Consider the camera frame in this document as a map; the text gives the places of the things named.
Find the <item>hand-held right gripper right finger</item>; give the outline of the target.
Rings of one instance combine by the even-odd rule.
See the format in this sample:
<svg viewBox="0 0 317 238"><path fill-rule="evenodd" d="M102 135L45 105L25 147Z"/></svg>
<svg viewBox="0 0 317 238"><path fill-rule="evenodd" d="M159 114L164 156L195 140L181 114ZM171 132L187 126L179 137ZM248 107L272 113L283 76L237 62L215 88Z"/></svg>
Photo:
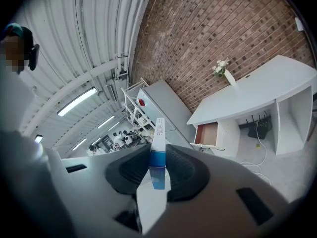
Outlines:
<svg viewBox="0 0 317 238"><path fill-rule="evenodd" d="M191 200L170 203L150 238L262 238L289 213L287 200L242 165L185 147L167 148L203 162L210 179Z"/></svg>

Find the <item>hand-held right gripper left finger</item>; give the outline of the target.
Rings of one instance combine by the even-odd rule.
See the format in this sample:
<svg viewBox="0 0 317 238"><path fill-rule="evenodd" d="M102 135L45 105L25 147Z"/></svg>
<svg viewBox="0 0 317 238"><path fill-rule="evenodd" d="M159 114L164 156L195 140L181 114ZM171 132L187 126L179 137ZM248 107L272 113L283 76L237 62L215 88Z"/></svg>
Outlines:
<svg viewBox="0 0 317 238"><path fill-rule="evenodd" d="M136 190L148 171L150 146L61 159L47 149L53 184L70 217L72 238L140 238Z"/></svg>

